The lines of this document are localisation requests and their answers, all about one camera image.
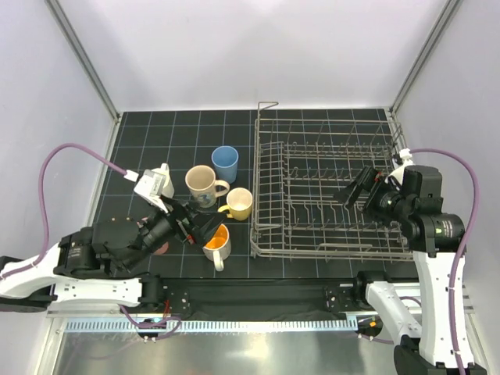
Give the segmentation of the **white faceted mug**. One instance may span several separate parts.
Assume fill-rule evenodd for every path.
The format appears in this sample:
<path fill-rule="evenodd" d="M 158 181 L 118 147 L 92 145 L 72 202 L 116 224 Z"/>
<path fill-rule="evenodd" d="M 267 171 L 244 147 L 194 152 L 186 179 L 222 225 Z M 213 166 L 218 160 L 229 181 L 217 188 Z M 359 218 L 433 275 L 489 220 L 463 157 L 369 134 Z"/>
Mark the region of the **white faceted mug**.
<path fill-rule="evenodd" d="M 167 198 L 172 198 L 174 196 L 174 186 L 172 179 L 170 177 L 170 168 L 167 163 L 163 163 L 160 166 L 160 173 L 165 176 L 165 181 L 162 188 L 162 195 Z"/>

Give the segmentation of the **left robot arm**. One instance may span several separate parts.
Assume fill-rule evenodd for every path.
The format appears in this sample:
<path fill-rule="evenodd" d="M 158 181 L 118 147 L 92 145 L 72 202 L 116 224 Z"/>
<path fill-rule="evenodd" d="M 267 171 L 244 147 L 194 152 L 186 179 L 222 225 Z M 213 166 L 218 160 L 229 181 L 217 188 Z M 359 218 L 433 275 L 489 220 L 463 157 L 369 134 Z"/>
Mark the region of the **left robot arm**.
<path fill-rule="evenodd" d="M 44 312 L 53 303 L 116 304 L 157 313 L 166 304 L 161 277 L 136 267 L 167 243 L 202 247 L 225 215 L 167 198 L 140 220 L 98 222 L 63 237 L 44 258 L 1 258 L 1 310 Z"/>

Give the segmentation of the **pink plastic cup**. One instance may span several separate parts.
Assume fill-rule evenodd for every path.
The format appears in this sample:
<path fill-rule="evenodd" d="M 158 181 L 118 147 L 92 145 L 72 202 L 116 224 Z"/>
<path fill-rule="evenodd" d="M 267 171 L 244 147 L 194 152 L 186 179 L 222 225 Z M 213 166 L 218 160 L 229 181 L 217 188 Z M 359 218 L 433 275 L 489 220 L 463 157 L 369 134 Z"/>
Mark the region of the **pink plastic cup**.
<path fill-rule="evenodd" d="M 163 244 L 159 249 L 157 249 L 154 254 L 155 255 L 162 255 L 162 254 L 165 254 L 167 251 L 168 251 L 168 248 L 169 248 L 169 243 L 166 242 L 165 244 Z"/>

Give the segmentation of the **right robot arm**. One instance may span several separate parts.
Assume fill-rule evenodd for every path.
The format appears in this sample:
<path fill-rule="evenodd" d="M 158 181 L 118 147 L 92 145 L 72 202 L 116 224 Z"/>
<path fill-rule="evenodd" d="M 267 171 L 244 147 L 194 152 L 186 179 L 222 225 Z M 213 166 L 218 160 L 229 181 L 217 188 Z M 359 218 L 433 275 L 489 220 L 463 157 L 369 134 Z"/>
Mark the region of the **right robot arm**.
<path fill-rule="evenodd" d="M 376 310 L 394 343 L 399 374 L 486 374 L 466 333 L 463 255 L 466 228 L 442 211 L 442 175 L 431 166 L 408 165 L 384 176 L 365 167 L 335 198 L 351 208 L 362 192 L 363 212 L 383 225 L 397 223 L 412 251 L 420 283 L 421 319 L 416 320 L 384 276 L 359 273 L 352 301 Z"/>

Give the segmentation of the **beige patterned ceramic mug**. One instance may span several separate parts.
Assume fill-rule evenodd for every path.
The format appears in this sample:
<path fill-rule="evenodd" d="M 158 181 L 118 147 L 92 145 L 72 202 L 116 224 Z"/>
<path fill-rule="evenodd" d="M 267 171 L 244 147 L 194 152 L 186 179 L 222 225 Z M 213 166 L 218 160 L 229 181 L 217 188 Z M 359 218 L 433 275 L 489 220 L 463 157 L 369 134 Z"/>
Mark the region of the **beige patterned ceramic mug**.
<path fill-rule="evenodd" d="M 215 171 L 206 165 L 190 168 L 184 181 L 192 197 L 202 208 L 213 206 L 219 197 L 230 190 L 230 185 L 225 180 L 217 180 Z"/>

